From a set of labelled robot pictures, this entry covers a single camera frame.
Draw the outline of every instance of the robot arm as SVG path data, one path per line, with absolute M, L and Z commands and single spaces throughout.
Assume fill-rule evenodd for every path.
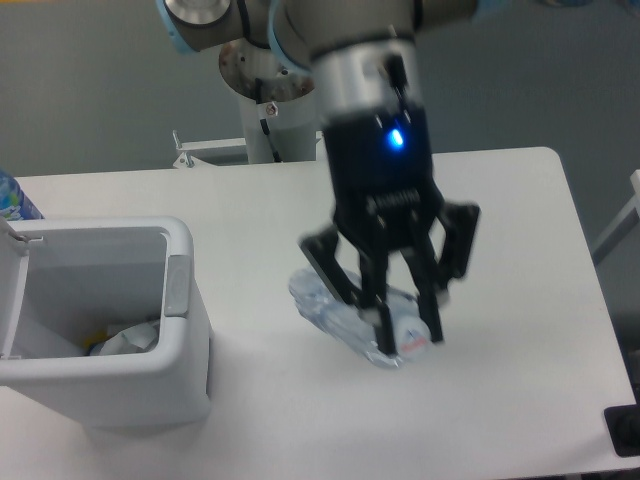
M 379 350 L 390 356 L 397 351 L 386 304 L 388 259 L 400 252 L 418 289 L 420 317 L 432 341 L 442 341 L 438 298 L 451 279 L 465 275 L 480 209 L 445 202 L 434 182 L 414 37 L 473 16 L 478 0 L 165 0 L 164 6 L 194 50 L 240 37 L 269 41 L 283 62 L 311 73 L 336 208 L 331 227 L 303 239 L 301 248 L 334 296 L 374 326 Z M 436 221 L 446 233 L 439 255 L 429 238 Z M 360 286 L 336 261 L 339 234 L 359 252 Z

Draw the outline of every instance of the blue bottle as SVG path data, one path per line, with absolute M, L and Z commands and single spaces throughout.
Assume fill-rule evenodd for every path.
M 6 220 L 43 218 L 40 211 L 24 194 L 16 179 L 2 170 L 0 170 L 0 217 Z

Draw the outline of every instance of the plastic bottle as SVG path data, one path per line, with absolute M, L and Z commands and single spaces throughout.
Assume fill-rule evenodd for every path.
M 0 217 L 6 220 L 43 218 L 40 211 L 23 193 L 16 179 L 2 170 L 0 170 Z
M 354 284 L 360 283 L 356 274 L 347 274 Z M 405 362 L 422 356 L 431 343 L 429 329 L 418 316 L 415 298 L 400 290 L 390 288 L 387 295 L 398 351 L 394 357 L 378 350 L 373 326 L 360 319 L 355 307 L 333 298 L 313 269 L 294 273 L 289 281 L 289 292 L 304 318 L 377 367 L 400 368 Z

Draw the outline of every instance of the white table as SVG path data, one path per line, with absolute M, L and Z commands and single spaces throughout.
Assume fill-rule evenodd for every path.
M 602 411 L 633 402 L 560 161 L 438 155 L 448 198 L 483 208 L 446 343 L 400 371 L 301 319 L 287 281 L 326 223 L 325 162 L 21 179 L 43 212 L 174 215 L 191 228 L 217 334 L 206 423 L 91 430 L 0 389 L 9 479 L 489 479 L 630 468 Z M 345 255 L 355 266 L 355 256 Z M 410 288 L 392 263 L 392 283 Z

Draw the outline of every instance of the trash bin lid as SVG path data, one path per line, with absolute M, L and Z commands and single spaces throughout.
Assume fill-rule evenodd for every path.
M 28 265 L 28 239 L 0 217 L 0 358 L 7 358 L 11 353 Z

